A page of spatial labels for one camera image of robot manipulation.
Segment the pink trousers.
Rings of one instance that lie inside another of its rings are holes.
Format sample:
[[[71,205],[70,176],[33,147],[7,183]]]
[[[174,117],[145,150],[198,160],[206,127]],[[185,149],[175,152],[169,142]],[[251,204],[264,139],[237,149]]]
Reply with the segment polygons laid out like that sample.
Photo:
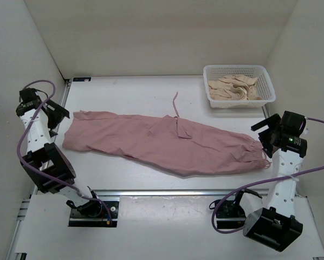
[[[182,177],[242,174],[268,168],[252,137],[166,115],[73,114],[62,147],[102,152],[157,166]]]

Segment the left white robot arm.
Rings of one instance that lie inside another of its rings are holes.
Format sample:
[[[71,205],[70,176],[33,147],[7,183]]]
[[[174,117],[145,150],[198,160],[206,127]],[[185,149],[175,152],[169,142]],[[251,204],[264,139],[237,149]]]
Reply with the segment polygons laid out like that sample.
[[[35,88],[21,90],[20,104],[16,109],[16,114],[24,126],[30,126],[27,133],[27,154],[22,157],[26,163],[22,164],[22,167],[42,193],[61,194],[68,198],[66,204],[71,209],[87,217],[97,217],[104,211],[103,204],[99,200],[84,199],[70,186],[42,176],[28,167],[30,165],[49,176],[76,186],[76,174],[71,163],[51,140],[57,135],[54,129],[65,117],[69,118],[69,112],[49,100],[32,119],[36,109],[42,103],[38,91]]]

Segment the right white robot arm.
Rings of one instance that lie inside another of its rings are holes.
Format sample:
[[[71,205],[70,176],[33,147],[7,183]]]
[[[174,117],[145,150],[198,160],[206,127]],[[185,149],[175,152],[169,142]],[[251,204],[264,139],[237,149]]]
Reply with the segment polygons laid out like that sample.
[[[244,236],[282,252],[302,233],[303,225],[295,218],[294,196],[297,178],[307,151],[307,141],[302,139],[306,126],[303,115],[285,111],[275,114],[252,126],[259,133],[263,152],[273,161],[272,186],[265,199],[248,189],[232,202],[237,216],[246,216]]]

